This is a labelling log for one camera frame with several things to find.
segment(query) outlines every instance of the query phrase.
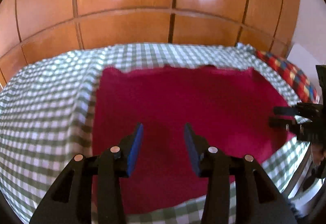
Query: red cloth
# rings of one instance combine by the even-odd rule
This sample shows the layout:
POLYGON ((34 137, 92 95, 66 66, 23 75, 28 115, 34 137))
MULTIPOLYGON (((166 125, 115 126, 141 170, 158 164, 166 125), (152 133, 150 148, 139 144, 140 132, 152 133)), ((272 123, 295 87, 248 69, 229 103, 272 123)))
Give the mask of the red cloth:
POLYGON ((207 188, 207 180, 192 172, 185 123, 226 154, 251 154, 261 163, 292 137, 269 128, 274 106, 287 103, 253 69, 164 67, 122 73, 107 68, 97 91, 93 153, 118 144, 142 122, 135 171, 121 180, 125 213, 175 206, 207 188))

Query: bed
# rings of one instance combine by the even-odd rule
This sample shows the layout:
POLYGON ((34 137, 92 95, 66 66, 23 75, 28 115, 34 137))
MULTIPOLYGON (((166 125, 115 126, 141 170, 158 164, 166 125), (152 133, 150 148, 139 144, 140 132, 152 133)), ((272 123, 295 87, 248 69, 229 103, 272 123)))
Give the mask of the bed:
MULTIPOLYGON (((23 223, 29 222, 46 191, 75 154, 92 155, 95 93, 102 70, 112 66, 128 72, 164 65, 253 67, 289 105, 301 100, 318 102, 316 90, 298 68, 250 45, 134 43, 69 51, 27 65, 0 94, 0 190, 23 223)), ((307 149, 307 143, 293 138, 263 162, 281 192, 307 157, 307 149)), ((230 194, 229 223, 234 223, 234 183, 230 194)), ((128 223, 195 223, 202 216, 204 202, 205 196, 172 208, 129 215, 128 223)), ((92 219, 96 223, 95 206, 92 219)))

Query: white wall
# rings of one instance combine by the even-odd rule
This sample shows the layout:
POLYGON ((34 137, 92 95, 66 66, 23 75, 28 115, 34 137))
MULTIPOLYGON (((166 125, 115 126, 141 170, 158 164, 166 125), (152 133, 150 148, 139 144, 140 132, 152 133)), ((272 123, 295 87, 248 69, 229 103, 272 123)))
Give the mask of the white wall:
POLYGON ((299 43, 318 61, 326 62, 326 4, 324 0, 300 0, 292 42, 299 43))
POLYGON ((300 0, 292 43, 294 45, 288 60, 306 73, 321 95, 315 64, 326 64, 326 4, 324 0, 300 0))

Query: colorful checkered pillowcase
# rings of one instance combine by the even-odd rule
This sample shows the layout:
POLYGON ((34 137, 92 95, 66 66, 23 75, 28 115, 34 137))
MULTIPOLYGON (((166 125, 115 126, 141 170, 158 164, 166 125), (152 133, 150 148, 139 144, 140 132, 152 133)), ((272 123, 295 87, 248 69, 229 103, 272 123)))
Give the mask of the colorful checkered pillowcase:
POLYGON ((270 52, 256 51, 256 56, 275 70, 292 87, 302 102, 319 102, 316 88, 297 66, 270 52))

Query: screw head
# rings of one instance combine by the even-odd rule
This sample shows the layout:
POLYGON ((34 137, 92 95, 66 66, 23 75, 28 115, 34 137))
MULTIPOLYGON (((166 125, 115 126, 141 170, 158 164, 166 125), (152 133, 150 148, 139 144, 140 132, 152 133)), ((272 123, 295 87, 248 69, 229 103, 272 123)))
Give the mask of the screw head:
POLYGON ((83 158, 84 158, 83 155, 81 155, 81 154, 77 154, 77 155, 74 157, 74 160, 75 160, 75 161, 81 161, 83 158))
POLYGON ((245 159, 246 161, 252 162, 252 161, 254 160, 254 157, 252 157, 251 155, 247 154, 247 155, 244 157, 244 159, 245 159))
POLYGON ((110 148, 110 151, 112 153, 118 153, 120 151, 120 147, 118 146, 113 146, 112 148, 110 148))
POLYGON ((218 149, 217 149, 216 147, 209 147, 209 148, 208 148, 208 151, 209 151, 210 153, 217 153, 217 152, 218 152, 218 149))

